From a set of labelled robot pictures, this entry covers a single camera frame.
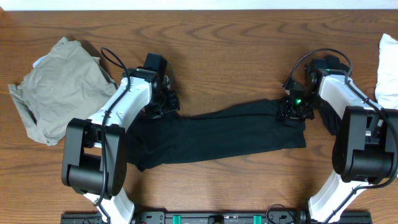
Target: green clip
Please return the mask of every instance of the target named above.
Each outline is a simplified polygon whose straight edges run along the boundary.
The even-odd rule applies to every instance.
[[[173,224],[181,224],[181,215],[173,216]]]
[[[254,224],[261,224],[261,216],[255,215],[253,216]]]

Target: black pants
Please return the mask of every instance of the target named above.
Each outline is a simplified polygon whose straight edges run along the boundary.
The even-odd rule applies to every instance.
[[[277,121],[277,100],[180,117],[134,120],[127,132],[127,161],[141,171],[161,164],[198,162],[305,147],[303,121]]]

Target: cable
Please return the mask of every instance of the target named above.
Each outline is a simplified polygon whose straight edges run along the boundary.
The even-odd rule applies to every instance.
[[[392,132],[392,135],[393,135],[394,140],[395,140],[395,142],[396,142],[396,153],[398,154],[398,134],[397,134],[397,131],[396,131],[395,127],[392,125],[392,123],[391,123],[390,120],[387,118],[387,116],[386,116],[384,113],[382,113],[381,110],[380,110],[375,104],[372,103],[372,101],[369,99],[369,97],[365,98],[365,96],[363,96],[362,94],[360,94],[360,92],[358,92],[358,91],[355,89],[355,87],[351,84],[352,81],[351,81],[351,80],[348,80],[348,77],[350,77],[351,74],[352,74],[352,72],[353,72],[353,63],[352,63],[352,61],[351,61],[345,54],[343,54],[342,52],[340,52],[340,51],[338,51],[338,50],[335,50],[335,49],[316,49],[316,50],[313,50],[313,51],[311,51],[310,53],[304,55],[304,57],[302,57],[302,58],[294,65],[294,67],[293,67],[293,69],[292,69],[292,71],[291,71],[291,73],[290,73],[290,75],[289,75],[289,78],[292,77],[292,75],[293,75],[293,73],[294,73],[294,70],[296,69],[297,65],[298,65],[303,59],[305,59],[306,57],[308,57],[309,55],[311,55],[311,54],[313,54],[313,53],[315,53],[315,52],[325,51],[325,50],[338,53],[338,54],[340,54],[341,56],[343,56],[343,57],[347,60],[347,62],[348,62],[348,64],[349,64],[349,70],[348,70],[348,72],[347,72],[346,75],[345,75],[345,83],[346,83],[346,85],[348,86],[348,88],[350,88],[350,90],[352,90],[355,94],[357,94],[357,95],[364,101],[364,103],[368,104],[371,108],[373,108],[373,109],[375,110],[375,112],[380,116],[380,118],[387,124],[387,126],[390,127],[391,132]],[[365,190],[365,189],[380,189],[380,188],[383,188],[383,187],[387,187],[389,184],[391,184],[391,183],[395,180],[395,178],[397,177],[397,174],[398,174],[398,166],[396,166],[396,169],[395,169],[395,171],[394,171],[394,175],[392,175],[392,176],[389,178],[389,180],[387,180],[386,182],[384,182],[384,183],[382,183],[382,184],[355,187],[355,188],[351,191],[351,193],[343,200],[343,202],[337,207],[337,209],[334,210],[334,211],[332,212],[332,214],[323,222],[323,224],[328,223],[328,222],[338,213],[338,211],[340,211],[340,210],[345,206],[345,204],[351,199],[351,197],[354,196],[354,195],[356,195],[357,191],[359,191],[359,190]]]
[[[103,50],[109,52],[119,63],[117,64],[116,62],[112,61],[111,59],[109,59],[105,53],[103,52]],[[124,66],[123,62],[120,60],[120,58],[113,53],[110,49],[107,49],[105,47],[101,48],[101,54],[107,59],[109,60],[111,63],[113,63],[114,65],[123,68],[124,72],[126,73],[127,76],[127,86],[126,89],[124,89],[124,91],[120,94],[120,96],[111,104],[111,106],[105,110],[104,112],[104,119],[102,120],[102,125],[101,125],[101,147],[102,147],[102,165],[103,165],[103,182],[102,182],[102,187],[101,187],[101,192],[99,193],[99,198],[98,200],[96,200],[94,202],[94,206],[96,207],[100,207],[102,200],[104,199],[104,195],[105,195],[105,191],[106,191],[106,187],[108,186],[108,173],[107,173],[107,166],[106,166],[106,135],[105,135],[105,126],[106,126],[106,120],[108,119],[109,115],[112,112],[112,109],[114,108],[114,106],[119,102],[119,100],[130,90],[130,86],[131,86],[131,81],[130,81],[130,74],[126,68],[126,66]]]
[[[102,205],[99,205],[98,208],[101,210],[101,212],[104,214],[106,217],[106,223],[111,224],[111,217],[109,214],[105,211],[104,207]]]
[[[288,79],[290,79],[290,78],[293,76],[294,71],[296,70],[297,66],[299,65],[299,63],[300,63],[302,60],[304,60],[304,59],[305,59],[306,57],[308,57],[309,55],[314,54],[314,53],[319,52],[319,51],[331,51],[331,52],[335,52],[335,53],[338,53],[338,54],[340,54],[341,56],[343,56],[343,57],[348,61],[348,63],[349,63],[349,70],[348,70],[347,74],[349,74],[348,76],[351,76],[351,73],[352,73],[352,71],[353,71],[353,64],[351,63],[351,60],[350,60],[345,54],[343,54],[342,52],[340,52],[340,51],[338,51],[338,50],[335,50],[335,49],[316,49],[316,50],[313,50],[313,51],[311,51],[310,53],[304,55],[304,56],[294,65],[292,71],[290,72],[290,75],[289,75]]]
[[[267,209],[267,212],[266,212],[266,218],[267,218],[267,220],[268,220],[270,223],[272,223],[272,224],[276,224],[274,221],[272,221],[272,220],[268,217],[269,210],[270,210],[273,206],[276,206],[276,205],[283,207],[283,208],[285,209],[285,211],[290,215],[290,217],[293,218],[293,221],[288,222],[288,223],[286,223],[286,224],[292,224],[292,223],[294,223],[294,215],[292,215],[292,214],[287,210],[287,208],[286,208],[285,206],[283,206],[282,204],[273,204],[273,205],[271,205],[271,206]]]

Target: wood grain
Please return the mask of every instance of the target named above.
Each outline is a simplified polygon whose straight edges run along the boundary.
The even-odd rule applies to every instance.
[[[61,37],[93,56],[109,47],[126,65],[156,52],[173,65],[181,114],[201,114],[251,100],[280,98],[280,84],[310,50],[342,50],[356,85],[374,98],[381,35],[398,36],[397,11],[91,11],[4,12],[0,25],[0,223],[59,223],[94,210],[61,183],[63,141],[33,142],[8,93]],[[101,62],[119,80],[121,70]],[[128,166],[125,189],[142,207],[169,211],[302,207],[331,173],[334,137],[318,114],[307,122],[307,148],[283,149],[139,172]],[[350,209],[375,223],[396,223],[398,184],[368,190]]]
[[[2,14],[4,13],[4,9],[0,6],[0,23],[2,20]]]

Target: gray cloth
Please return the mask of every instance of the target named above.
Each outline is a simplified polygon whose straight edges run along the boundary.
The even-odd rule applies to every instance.
[[[19,86],[9,85],[9,91],[28,137],[53,146],[64,137],[72,118],[88,118],[117,87],[99,58],[64,37]]]

